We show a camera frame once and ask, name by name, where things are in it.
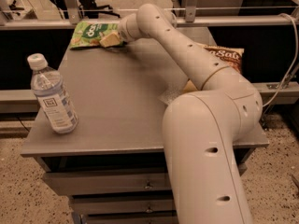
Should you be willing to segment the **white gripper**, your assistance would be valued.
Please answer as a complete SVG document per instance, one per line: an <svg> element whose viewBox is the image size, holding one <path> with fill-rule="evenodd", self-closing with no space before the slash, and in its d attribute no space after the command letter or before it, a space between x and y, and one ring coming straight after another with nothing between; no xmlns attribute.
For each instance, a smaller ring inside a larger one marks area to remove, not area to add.
<svg viewBox="0 0 299 224"><path fill-rule="evenodd" d="M118 32L113 31L105 35L100 40L100 45L104 48L114 47L121 45L122 40L125 42L133 42L142 37L143 34L138 27L136 14L134 13L122 18L118 25Z"/></svg>

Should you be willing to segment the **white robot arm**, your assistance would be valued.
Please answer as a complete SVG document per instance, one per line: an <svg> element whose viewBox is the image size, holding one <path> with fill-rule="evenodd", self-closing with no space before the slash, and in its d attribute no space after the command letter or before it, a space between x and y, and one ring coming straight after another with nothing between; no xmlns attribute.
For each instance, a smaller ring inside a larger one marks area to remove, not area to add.
<svg viewBox="0 0 299 224"><path fill-rule="evenodd" d="M153 4L122 18L121 40L153 38L195 86L165 110L164 155L179 224L253 224L233 143L258 124L263 101L228 63L175 27Z"/></svg>

